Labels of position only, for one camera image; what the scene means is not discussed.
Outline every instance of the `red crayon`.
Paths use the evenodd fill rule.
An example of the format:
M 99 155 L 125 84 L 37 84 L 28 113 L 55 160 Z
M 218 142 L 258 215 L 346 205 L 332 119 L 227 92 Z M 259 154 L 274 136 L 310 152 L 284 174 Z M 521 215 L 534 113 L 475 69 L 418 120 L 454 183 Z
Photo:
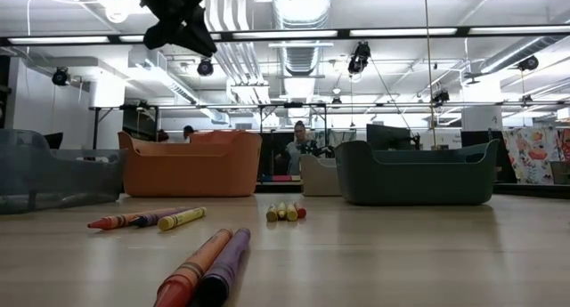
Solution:
M 303 219 L 306 217 L 306 210 L 299 203 L 295 203 L 295 210 L 297 210 L 297 218 Z
M 111 230 L 115 228 L 121 228 L 128 226 L 128 223 L 132 221 L 134 218 L 140 216 L 141 214 L 160 214 L 166 211 L 172 211 L 175 208 L 166 208 L 166 209 L 158 209 L 158 210 L 149 210 L 140 213 L 134 214 L 120 214 L 115 216 L 107 216 L 102 217 L 100 220 L 96 222 L 91 222 L 87 224 L 87 228 L 97 228 L 102 230 Z

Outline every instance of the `transparent plastic bin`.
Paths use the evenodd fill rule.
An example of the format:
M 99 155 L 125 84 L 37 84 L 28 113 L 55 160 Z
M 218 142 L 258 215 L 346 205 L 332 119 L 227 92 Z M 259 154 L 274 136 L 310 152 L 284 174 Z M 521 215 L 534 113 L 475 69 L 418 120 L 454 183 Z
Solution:
M 125 150 L 50 150 L 44 137 L 0 130 L 0 214 L 112 202 Z

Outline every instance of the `man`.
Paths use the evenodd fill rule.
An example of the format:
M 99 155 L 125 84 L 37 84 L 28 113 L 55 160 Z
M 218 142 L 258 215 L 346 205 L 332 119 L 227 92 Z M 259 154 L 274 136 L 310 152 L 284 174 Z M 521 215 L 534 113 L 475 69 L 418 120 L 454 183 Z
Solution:
M 192 139 L 191 139 L 191 136 L 190 136 L 190 135 L 193 134 L 193 133 L 194 133 L 194 128 L 192 128 L 191 125 L 185 126 L 185 127 L 184 127 L 184 131 L 183 131 L 184 141 L 192 142 Z

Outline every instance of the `beige basket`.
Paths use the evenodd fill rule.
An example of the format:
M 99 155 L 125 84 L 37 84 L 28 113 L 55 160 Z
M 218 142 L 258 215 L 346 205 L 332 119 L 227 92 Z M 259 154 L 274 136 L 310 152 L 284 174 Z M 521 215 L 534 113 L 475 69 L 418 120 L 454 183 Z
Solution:
M 307 197 L 340 197 L 335 159 L 301 156 L 303 195 Z

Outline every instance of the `gray plastic basket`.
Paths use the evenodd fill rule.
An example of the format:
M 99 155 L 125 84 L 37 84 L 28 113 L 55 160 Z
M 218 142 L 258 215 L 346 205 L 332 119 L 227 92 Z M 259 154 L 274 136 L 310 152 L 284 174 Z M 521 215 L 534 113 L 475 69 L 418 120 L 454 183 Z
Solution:
M 49 150 L 26 130 L 0 130 L 0 214 L 118 199 L 124 150 Z
M 365 206 L 480 205 L 493 194 L 499 141 L 453 150 L 372 151 L 365 141 L 335 148 L 340 190 Z

